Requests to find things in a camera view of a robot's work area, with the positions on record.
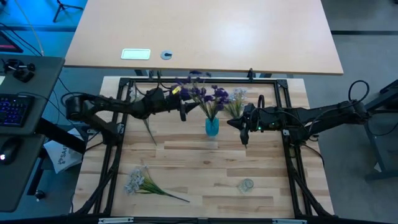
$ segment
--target small white flower bunch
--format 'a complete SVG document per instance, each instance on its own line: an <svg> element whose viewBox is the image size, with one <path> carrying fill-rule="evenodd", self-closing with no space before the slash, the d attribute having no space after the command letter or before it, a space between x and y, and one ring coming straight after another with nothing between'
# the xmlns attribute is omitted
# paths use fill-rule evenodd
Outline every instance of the small white flower bunch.
<svg viewBox="0 0 398 224"><path fill-rule="evenodd" d="M131 173L129 174L129 180L124 186L124 189L128 195L158 194L177 198L189 203L189 201L185 199L176 197L160 189L160 187L158 187L149 176L147 165L136 167L131 171Z"/></svg>
<svg viewBox="0 0 398 224"><path fill-rule="evenodd" d="M145 180L143 170L146 168L148 168L148 166L144 165L143 167L136 167L131 171L129 174L129 180L124 186L124 189L128 195L134 195L138 190L140 190L140 186Z"/></svg>
<svg viewBox="0 0 398 224"><path fill-rule="evenodd" d="M238 118L243 111L243 101L247 98L247 88L235 88L233 93L229 95L229 103L225 105L224 110L232 117Z"/></svg>

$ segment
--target flower stem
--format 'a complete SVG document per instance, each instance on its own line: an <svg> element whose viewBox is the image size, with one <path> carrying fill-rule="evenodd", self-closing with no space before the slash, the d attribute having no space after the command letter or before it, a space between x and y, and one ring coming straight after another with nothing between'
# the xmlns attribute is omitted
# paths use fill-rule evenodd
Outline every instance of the flower stem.
<svg viewBox="0 0 398 224"><path fill-rule="evenodd" d="M174 196L174 195L170 195L169 193L166 193L166 192L165 192L165 195L166 195L166 196L169 196L169 197L173 197L173 198L177 198L177 199L183 200L184 202L188 202L188 203L190 203L190 201L188 201L188 200L185 200L185 199L179 198L179 197L177 197L177 196Z"/></svg>

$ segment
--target tripod leg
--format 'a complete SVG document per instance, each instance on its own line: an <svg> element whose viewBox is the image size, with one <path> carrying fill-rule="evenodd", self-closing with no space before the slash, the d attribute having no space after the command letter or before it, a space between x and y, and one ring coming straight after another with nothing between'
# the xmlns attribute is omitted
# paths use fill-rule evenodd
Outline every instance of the tripod leg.
<svg viewBox="0 0 398 224"><path fill-rule="evenodd" d="M60 13L62 7L63 7L62 5L58 6L57 13L55 13L55 16L54 16L54 19L52 20L52 22L56 22L57 21L58 14Z"/></svg>
<svg viewBox="0 0 398 224"><path fill-rule="evenodd" d="M82 7L79 7L79 6L70 6L70 5L66 5L66 4L64 4L64 6L65 6L65 7L71 7L71 8L74 8L74 9L81 9L81 10L83 10L83 8L82 8Z"/></svg>

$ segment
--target desk surface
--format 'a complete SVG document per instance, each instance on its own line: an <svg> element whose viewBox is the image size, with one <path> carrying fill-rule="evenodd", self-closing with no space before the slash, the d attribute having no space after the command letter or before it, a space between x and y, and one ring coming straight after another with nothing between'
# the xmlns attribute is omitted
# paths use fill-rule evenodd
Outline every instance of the desk surface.
<svg viewBox="0 0 398 224"><path fill-rule="evenodd" d="M65 66L343 73L320 0L89 0Z"/></svg>
<svg viewBox="0 0 398 224"><path fill-rule="evenodd" d="M61 73L63 63L65 62L65 60L60 57L0 54L0 58L4 61L8 59L18 59L25 65L33 63L36 66L35 75L27 83L23 83L14 78L12 72L2 74L5 75L5 79L0 84L0 93L17 94L23 92L21 93L22 95L33 93L47 99L50 98L52 90L58 80L58 76ZM45 106L47 105L47 100L39 96L34 97L35 100L25 120L25 125L22 128L0 126L0 134L28 135L35 131L39 119L42 117Z"/></svg>
<svg viewBox="0 0 398 224"><path fill-rule="evenodd" d="M101 94L116 96L119 77L105 77ZM288 80L294 107L308 108L304 82ZM232 91L242 84L222 84ZM151 83L138 83L142 90L155 87ZM251 84L247 102L257 103L263 94L266 105L275 105L274 89L270 85ZM112 113L100 112L100 117L111 121ZM280 132L250 133L248 149L239 139L239 131L228 126L228 117L219 113L220 133L216 138L205 134L205 115L195 108L181 122L177 112L150 116L149 126L157 146L141 120L129 116L114 195L112 215L135 217L239 217L287 218L293 217L287 170ZM101 142L101 136L88 146ZM308 142L318 150L318 144ZM84 155L81 172L73 199L80 208L98 185L105 146L93 148ZM303 166L308 188L333 213L328 185L321 159L312 151L302 149ZM127 196L124 185L128 173L135 166L148 164L155 183L186 203L160 195ZM245 178L254 181L249 194L241 194L237 185ZM108 188L104 191L106 204ZM299 201L302 194L298 192Z"/></svg>
<svg viewBox="0 0 398 224"><path fill-rule="evenodd" d="M57 57L37 57L26 55L0 54L4 61L8 59L21 60L25 65L33 63L36 66L35 76L27 83L22 83L12 76L11 72L5 75L5 79L0 84L0 93L16 94L19 92L29 92L50 98L57 78L64 63L63 58ZM34 103L30 109L29 116L22 128L0 126L0 147L11 137L10 134L25 135L22 137L23 143L17 152L17 157L12 164L0 166L0 211L13 212L24 193L26 183L37 160L37 156L43 146L45 136L32 134L42 117L47 100L35 96Z"/></svg>

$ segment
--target computer mouse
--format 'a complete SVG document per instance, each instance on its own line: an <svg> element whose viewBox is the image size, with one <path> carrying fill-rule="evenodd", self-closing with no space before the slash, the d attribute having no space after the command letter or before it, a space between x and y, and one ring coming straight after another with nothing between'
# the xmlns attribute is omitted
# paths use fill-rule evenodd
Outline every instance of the computer mouse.
<svg viewBox="0 0 398 224"><path fill-rule="evenodd" d="M11 137L0 147L0 164L9 165L17 157L19 148L23 139L20 137Z"/></svg>

